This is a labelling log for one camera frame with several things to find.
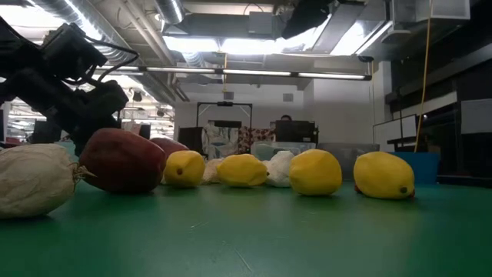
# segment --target computer monitor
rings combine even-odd
[[[317,143],[317,129],[314,122],[283,121],[275,122],[277,142],[313,142]]]

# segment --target person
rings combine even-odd
[[[292,117],[290,115],[282,115],[280,120],[281,121],[292,121]]]

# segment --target air duct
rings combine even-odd
[[[161,18],[169,25],[176,25],[185,19],[185,8],[179,0],[154,0]]]
[[[200,52],[182,53],[189,67],[207,67]]]
[[[99,11],[87,0],[52,1],[52,0],[28,0],[32,5],[42,8],[55,17],[61,18],[66,22],[74,22],[78,26],[93,28],[103,36],[105,41],[130,48],[130,45],[115,31],[113,26],[102,16]],[[98,47],[111,63],[119,63],[133,57],[127,52],[115,50],[108,47]],[[143,65],[141,59],[133,65]],[[175,101],[175,96],[168,89],[163,89],[159,82],[151,73],[145,72],[143,76],[130,76],[135,81],[140,82],[145,89],[159,102]]]

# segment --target yellow cable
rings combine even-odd
[[[228,54],[224,53],[224,69],[228,67]],[[225,88],[225,83],[228,79],[228,76],[224,74],[224,88],[222,89],[222,92],[227,92],[227,89]]]
[[[374,60],[371,62],[371,86],[372,86],[372,125],[376,124],[376,109],[374,107]],[[372,141],[374,143],[374,128],[372,130]]]
[[[422,117],[424,116],[424,100],[425,100],[425,92],[427,90],[427,63],[429,61],[429,46],[431,44],[431,16],[432,16],[432,8],[433,1],[430,0],[430,10],[429,10],[429,19],[427,20],[427,42],[425,45],[425,62],[424,62],[424,87],[422,88],[422,102],[421,102],[421,114],[418,117],[418,127],[417,127],[417,140],[415,141],[414,153],[417,153],[418,148],[418,140],[421,134],[422,128]]]

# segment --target wire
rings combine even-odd
[[[101,82],[102,79],[104,77],[106,77],[106,75],[108,75],[109,73],[117,70],[118,68],[120,68],[122,66],[129,65],[132,62],[135,62],[140,57],[140,55],[136,51],[131,50],[129,48],[124,48],[124,47],[117,46],[117,45],[114,45],[114,44],[111,44],[111,43],[107,43],[107,42],[103,42],[103,41],[100,41],[100,40],[97,40],[97,39],[89,38],[87,35],[85,36],[85,38],[87,40],[91,41],[91,42],[94,42],[94,44],[96,44],[96,45],[107,46],[107,47],[110,47],[110,48],[113,48],[113,49],[116,49],[116,50],[120,50],[120,51],[127,52],[127,53],[130,53],[130,54],[135,55],[133,58],[130,58],[129,60],[124,61],[124,62],[120,62],[119,64],[117,64],[117,65],[111,67],[110,69],[106,70],[104,73],[101,74],[101,76],[99,76],[98,82]]]
[[[246,11],[248,10],[249,6],[251,6],[251,5],[255,5],[255,6],[257,6],[257,7],[258,7],[258,8],[259,8],[262,12],[264,12],[263,8],[262,8],[262,7],[260,7],[260,5],[258,5],[258,4],[256,4],[256,3],[248,3],[248,4],[246,5],[246,8],[244,8],[243,15],[246,15]]]
[[[427,20],[427,42],[425,45],[425,62],[424,62],[424,87],[422,88],[422,102],[421,102],[421,114],[418,117],[418,127],[417,127],[417,139],[415,141],[414,153],[417,153],[418,149],[418,140],[421,134],[422,129],[422,117],[424,116],[424,101],[425,101],[425,92],[427,88],[427,66],[429,62],[429,46],[431,44],[431,16],[433,11],[433,1],[430,0],[430,8],[429,8],[429,19]]]

